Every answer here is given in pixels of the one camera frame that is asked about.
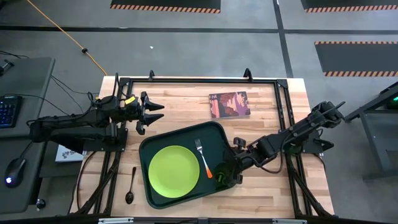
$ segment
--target floor mat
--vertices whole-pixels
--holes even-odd
[[[221,11],[221,0],[112,0],[111,9],[217,14]]]
[[[396,41],[317,41],[315,48],[327,77],[396,77]]]
[[[396,0],[301,0],[306,12],[348,12],[391,10],[398,8]]]

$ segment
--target silver spoon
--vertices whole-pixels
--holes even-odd
[[[134,180],[134,175],[136,174],[136,169],[137,169],[137,167],[132,168],[130,191],[127,192],[127,194],[126,194],[126,203],[127,204],[131,204],[132,201],[134,200],[134,194],[131,192],[131,190],[132,190],[132,181]]]

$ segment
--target wooden tabletop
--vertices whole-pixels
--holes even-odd
[[[294,118],[299,121],[310,112],[304,80],[287,79]],[[114,77],[104,77],[100,97],[112,93]],[[211,120],[208,95],[246,91],[248,93],[251,115],[249,118],[219,119],[232,145],[234,137],[240,137],[247,143],[263,135],[278,132],[280,129],[272,85],[268,84],[222,84],[222,83],[135,83],[133,93],[140,95],[146,91],[152,102],[165,106],[155,111],[165,116],[146,128],[146,135],[140,136],[135,131],[136,123],[128,123],[129,137],[126,151],[122,153],[112,216],[118,217],[211,217],[211,218],[293,218],[293,206],[290,196],[286,166],[280,174],[269,174],[257,167],[243,172],[243,183],[232,189],[218,192],[206,197],[181,203],[170,208],[154,209],[146,200],[138,148],[142,140],[156,134],[185,128]],[[284,94],[282,94],[284,114],[287,114]],[[97,153],[87,164],[79,189],[81,205],[91,196],[98,185],[104,153]],[[331,198],[322,163],[311,154],[303,154],[303,164],[307,184],[314,196],[326,211],[333,213]],[[134,178],[134,201],[128,205],[124,196],[129,191],[132,168],[136,166]],[[266,165],[268,169],[279,168],[279,158]],[[300,208],[304,211],[302,193],[298,188]],[[104,208],[108,187],[104,191]],[[71,212],[76,211],[73,202]]]

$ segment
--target green plate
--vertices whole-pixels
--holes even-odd
[[[199,179],[197,157],[186,147],[167,146],[149,164],[149,182],[163,197],[178,198],[188,194]]]

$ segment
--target dark green tray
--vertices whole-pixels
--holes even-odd
[[[203,197],[229,187],[218,183],[213,177],[209,179],[206,175],[205,165],[200,153],[196,149],[195,139],[200,139],[203,147],[203,155],[207,165],[213,173],[217,165],[223,162],[223,154],[230,153],[230,146],[226,138],[223,127],[217,122],[206,122],[187,128],[179,129],[165,134],[149,137],[139,146],[139,157],[141,160],[142,176],[144,179],[145,193],[149,205],[161,209],[187,202],[195,198]],[[157,152],[167,146],[183,146],[191,150],[196,155],[200,175],[196,186],[187,195],[180,198],[167,198],[159,195],[150,185],[148,178],[148,168],[150,161]]]

